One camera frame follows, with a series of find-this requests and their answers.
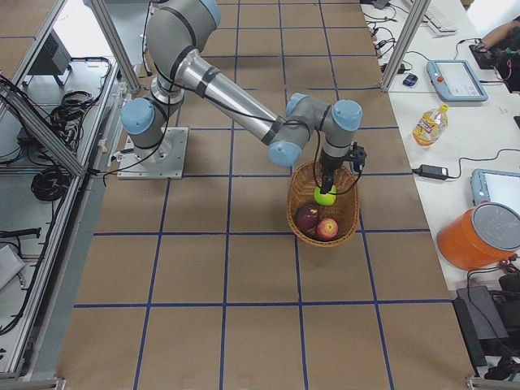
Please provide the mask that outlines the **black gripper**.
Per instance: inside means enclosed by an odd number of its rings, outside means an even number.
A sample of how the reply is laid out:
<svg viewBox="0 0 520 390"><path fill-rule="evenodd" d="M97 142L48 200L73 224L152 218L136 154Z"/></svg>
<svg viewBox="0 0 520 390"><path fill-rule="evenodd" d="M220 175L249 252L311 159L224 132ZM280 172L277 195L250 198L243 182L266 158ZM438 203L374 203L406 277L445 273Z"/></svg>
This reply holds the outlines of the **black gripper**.
<svg viewBox="0 0 520 390"><path fill-rule="evenodd" d="M333 157L327 153L321 153L319 158L322 168L322 183L320 194L336 193L334 187L334 175L336 170L343 166L344 157Z"/></svg>

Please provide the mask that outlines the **person forearm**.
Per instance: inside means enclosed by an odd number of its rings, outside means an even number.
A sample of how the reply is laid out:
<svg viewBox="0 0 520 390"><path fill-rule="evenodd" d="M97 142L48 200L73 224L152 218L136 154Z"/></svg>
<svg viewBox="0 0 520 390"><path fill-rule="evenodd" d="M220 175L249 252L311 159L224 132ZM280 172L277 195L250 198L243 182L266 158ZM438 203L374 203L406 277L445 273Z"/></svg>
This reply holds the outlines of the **person forearm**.
<svg viewBox="0 0 520 390"><path fill-rule="evenodd" d="M481 39L481 43L487 48L496 46L498 43L503 41L514 28L518 26L519 20L513 19L507 23L495 27Z"/></svg>

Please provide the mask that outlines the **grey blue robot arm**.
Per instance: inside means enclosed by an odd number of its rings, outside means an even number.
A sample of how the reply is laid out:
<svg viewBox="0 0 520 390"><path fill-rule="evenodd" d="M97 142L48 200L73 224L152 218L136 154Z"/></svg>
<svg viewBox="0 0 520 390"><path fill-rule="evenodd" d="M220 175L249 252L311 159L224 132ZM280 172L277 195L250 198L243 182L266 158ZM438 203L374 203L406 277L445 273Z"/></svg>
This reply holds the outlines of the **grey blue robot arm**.
<svg viewBox="0 0 520 390"><path fill-rule="evenodd" d="M220 24L216 2L156 1L153 9L145 24L145 40L158 74L149 93L127 102L120 115L140 161L160 156L167 122L190 91L257 137L267 146L269 159L282 167L299 159L313 133L322 133L322 179L317 183L321 193L331 192L335 173L345 162L362 173L366 152L353 139L362 118L357 102L339 100L331 105L295 93L285 117L280 117L201 56Z"/></svg>

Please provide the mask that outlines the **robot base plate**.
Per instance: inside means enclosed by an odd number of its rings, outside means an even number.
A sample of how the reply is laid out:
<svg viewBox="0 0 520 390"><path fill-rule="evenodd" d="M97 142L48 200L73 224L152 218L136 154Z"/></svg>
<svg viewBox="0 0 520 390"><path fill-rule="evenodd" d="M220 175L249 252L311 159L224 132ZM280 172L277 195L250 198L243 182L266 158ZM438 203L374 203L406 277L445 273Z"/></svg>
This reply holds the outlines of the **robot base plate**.
<svg viewBox="0 0 520 390"><path fill-rule="evenodd" d="M182 178L189 138L188 127L164 128L165 136L159 147L150 150L135 148L127 136L130 152L117 158L121 180L162 180Z"/></svg>

